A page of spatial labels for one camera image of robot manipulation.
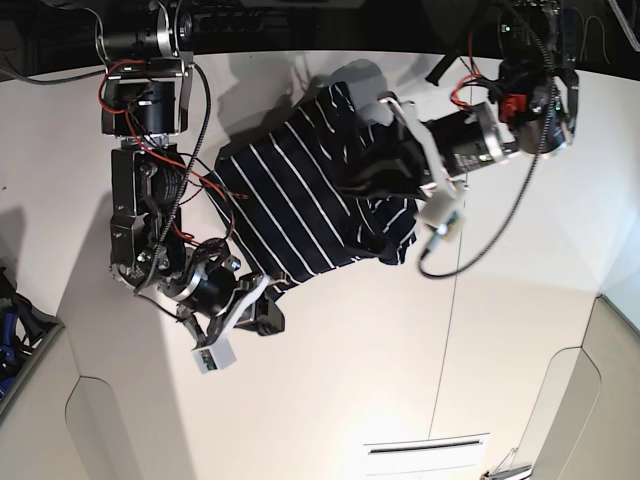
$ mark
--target navy striped garment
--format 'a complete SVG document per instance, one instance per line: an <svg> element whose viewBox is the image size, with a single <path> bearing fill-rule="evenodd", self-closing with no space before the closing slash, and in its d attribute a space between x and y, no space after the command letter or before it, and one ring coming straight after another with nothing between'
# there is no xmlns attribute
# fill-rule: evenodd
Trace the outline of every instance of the navy striped garment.
<svg viewBox="0 0 640 480"><path fill-rule="evenodd" d="M382 125L360 128L349 90L338 83L299 106L284 125L239 153L216 161L208 179L231 192L236 218L233 240L253 270L284 272L289 285L364 258L404 262L416 240L416 203L411 199L356 200L334 188L344 166L392 132ZM207 189L225 225L229 210Z"/></svg>

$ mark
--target striped shirt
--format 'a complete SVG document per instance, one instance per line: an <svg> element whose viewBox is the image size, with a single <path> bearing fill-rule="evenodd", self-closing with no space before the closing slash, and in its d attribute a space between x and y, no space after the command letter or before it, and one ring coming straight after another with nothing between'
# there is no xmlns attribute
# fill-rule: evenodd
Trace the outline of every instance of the striped shirt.
<svg viewBox="0 0 640 480"><path fill-rule="evenodd" d="M359 127L347 85L338 83L299 106L267 136L216 161L208 179L247 196L231 197L232 239L253 270L284 272L291 279L273 288L274 299L360 259L404 262L416 239L415 201L342 197L333 182L388 134L382 125ZM228 226L228 207L215 192L207 193Z"/></svg>

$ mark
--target white floor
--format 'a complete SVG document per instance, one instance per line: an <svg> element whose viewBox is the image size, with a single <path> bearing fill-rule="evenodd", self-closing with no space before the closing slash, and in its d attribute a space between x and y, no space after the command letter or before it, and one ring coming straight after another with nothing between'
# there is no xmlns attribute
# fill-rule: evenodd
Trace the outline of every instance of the white floor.
<svg viewBox="0 0 640 480"><path fill-rule="evenodd" d="M455 66L441 88L429 86L423 77L435 60L413 54L198 62L219 97L208 162L229 135L278 103L295 103L312 76L348 80L359 107L394 90L427 120L454 111L448 95L464 75ZM480 67L493 76L497 63ZM541 166L504 239L457 282L420 277L419 246L400 268L367 261L327 274L281 300L284 335L234 334L239 362L204 378L186 331L108 274L109 158L117 142L100 135L98 83L0 85L0 188L7 187L0 254L17 259L21 292L65 322L80 373L113 387L145 475L354 478L363 443L490 433L482 468L464 477L471 479L519 444L551 357L582 343L595 294L638 208L634 82L581 74L576 144ZM195 140L202 99L196 81L191 129L180 145ZM455 268L485 244L528 164L523 158L470 175L462 243L443 244L433 271ZM197 237L220 228L204 197L184 219Z"/></svg>

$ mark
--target cloth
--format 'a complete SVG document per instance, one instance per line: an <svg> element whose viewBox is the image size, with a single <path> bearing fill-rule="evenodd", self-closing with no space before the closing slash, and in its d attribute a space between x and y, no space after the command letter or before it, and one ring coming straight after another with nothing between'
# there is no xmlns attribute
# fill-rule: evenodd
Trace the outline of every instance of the cloth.
<svg viewBox="0 0 640 480"><path fill-rule="evenodd" d="M291 278L289 285L273 288L274 299L361 259L404 262L416 240L415 201L342 197L333 183L345 165L390 134L382 125L360 128L348 87L338 83L299 106L267 136L218 159L208 179L247 196L231 197L232 239L252 269ZM213 190L207 193L228 226L224 200Z"/></svg>

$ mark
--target black cable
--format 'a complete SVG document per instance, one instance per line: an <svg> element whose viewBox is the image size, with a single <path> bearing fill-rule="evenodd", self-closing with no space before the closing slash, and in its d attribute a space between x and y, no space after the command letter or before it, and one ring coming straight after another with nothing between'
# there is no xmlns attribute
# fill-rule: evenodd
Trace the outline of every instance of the black cable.
<svg viewBox="0 0 640 480"><path fill-rule="evenodd" d="M549 99L550 99L549 104L547 105L547 111L546 111L546 115L545 115L544 125L542 127L542 132L540 134L540 140L539 140L538 146L536 148L536 153L535 153L535 155L533 157L533 160L531 162L531 167L529 168L529 171L527 172L527 176L525 177L524 183L522 184L522 188L520 189L520 193L518 194L518 197L516 198L516 201L514 202L513 206L511 207L511 211L507 215L507 218L502 223L502 225L500 226L500 228L498 229L496 234L489 241L489 243L487 243L487 245L485 245L485 247L482 250L480 250L480 252L473 259L471 259L466 265L456 269L453 272L448 272L448 273L433 274L433 273L427 272L423 268L422 264L424 262L424 259L431 253L431 250L429 249L429 246L427 245L427 248L425 248L424 251L422 252L422 254L420 255L420 260L418 262L418 270L420 271L420 273L424 277L429 278L431 280L444 280L446 278L455 277L456 275L469 270L476 263L478 263L493 248L493 246L497 243L497 241L500 239L500 237L502 237L502 234L505 232L507 227L511 224L511 221L513 220L513 217L515 216L516 211L518 210L518 208L520 207L520 204L522 203L522 199L524 198L524 195L525 195L525 193L526 193L526 191L527 191L527 189L529 187L529 184L531 183L531 179L533 178L533 174L534 174L534 172L536 170L536 167L538 166L538 159L540 158L540 155L542 154L542 151L544 149L545 143L547 141L547 135L549 133L549 127L551 125L551 120L553 119L553 102L551 100L555 97L556 88L555 88L555 83L554 83L554 79L553 79L554 67L553 67L553 61L551 60L551 56L549 55L549 52L545 48L544 44L540 41L540 38L538 37L538 35L536 35L536 33L531 28L531 26L520 16L520 14L509 3L509 1L508 0L503 0L503 3L505 4L506 8L508 10L510 10L511 13L515 16L516 20L518 20L520 23L522 23L522 25L528 30L529 35L531 36L531 38L533 39L534 43L536 44L536 46L538 47L538 49L542 53L542 57L543 57L544 63L545 63L545 69L547 70L547 88L549 90Z"/></svg>
<svg viewBox="0 0 640 480"><path fill-rule="evenodd" d="M11 67L13 71L8 70L4 67L0 67L0 72L2 72L4 75L7 75L8 77L13 78L14 80L18 80L24 83L29 83L31 85L39 85L39 86L61 85L63 83L70 83L78 80L84 80L85 78L104 75L104 70L96 70L95 72L83 73L82 75L76 75L73 77L56 78L54 80L36 80L35 78L29 78L29 77L25 77L24 75L20 75L17 71L15 71L15 68L13 68L13 65L11 65L11 63L9 62L9 60L7 60L6 57L5 57L5 62L7 62L7 64Z"/></svg>
<svg viewBox="0 0 640 480"><path fill-rule="evenodd" d="M144 279L144 282L142 282L138 287L136 287L136 289L134 290L134 295L139 295L140 291L146 288L147 285L149 285L151 278L155 274L156 268L158 266L158 259L160 257L160 246L162 245L164 240L167 238L167 234L169 233L169 230L171 230L173 221L176 218L176 215L178 213L178 208L180 207L180 200L182 200L182 196L184 195L184 192L187 189L187 184L189 183L189 175L191 175L193 166L196 163L196 159L198 158L198 153L200 153L200 148L202 147L202 142L204 141L204 136L207 133L207 127L209 126L209 120L211 118L211 89L209 88L209 82L207 81L207 76L205 75L202 68L200 68L200 66L197 63L194 63L193 66L196 72L198 72L198 75L200 75L200 79L202 80L202 85L204 87L204 94L205 94L205 100L206 100L206 110L204 114L204 121L202 122L202 128L200 129L198 140L196 141L196 145L193 149L193 156L191 157L191 160L187 165L185 176L182 180L182 183L180 183L180 187L178 189L178 195L176 196L176 200L173 202L173 206L171 207L171 213L169 214L169 218L167 219L167 222L163 227L162 232L160 233L160 238L158 239L158 243L154 248L153 259L151 260L151 268L149 270L149 273Z"/></svg>
<svg viewBox="0 0 640 480"><path fill-rule="evenodd" d="M156 302L153 298L147 297L145 295L138 295L138 298L141 298L143 300L146 300L147 302L149 302L151 305L153 305L154 307L156 307L158 310L160 310L162 313L165 313L167 315L169 315L171 318L182 322L182 318L180 318L177 315L174 315L173 313L171 313L169 310L167 310L166 308L164 308L162 305L160 305L158 302Z"/></svg>

